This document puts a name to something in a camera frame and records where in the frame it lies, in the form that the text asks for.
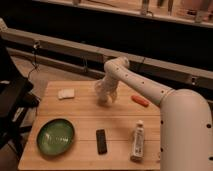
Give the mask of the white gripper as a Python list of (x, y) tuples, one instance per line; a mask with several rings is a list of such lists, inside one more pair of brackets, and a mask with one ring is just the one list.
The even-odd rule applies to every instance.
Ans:
[(118, 80), (109, 76), (105, 76), (98, 80), (94, 86), (98, 101), (102, 104), (108, 101), (114, 103), (117, 99), (118, 83)]

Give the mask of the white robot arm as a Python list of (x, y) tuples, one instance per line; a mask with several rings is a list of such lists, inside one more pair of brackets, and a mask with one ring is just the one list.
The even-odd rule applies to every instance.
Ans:
[(135, 74), (125, 57), (107, 61), (104, 70), (99, 100), (106, 102), (123, 82), (160, 108), (160, 171), (213, 171), (213, 115), (202, 95)]

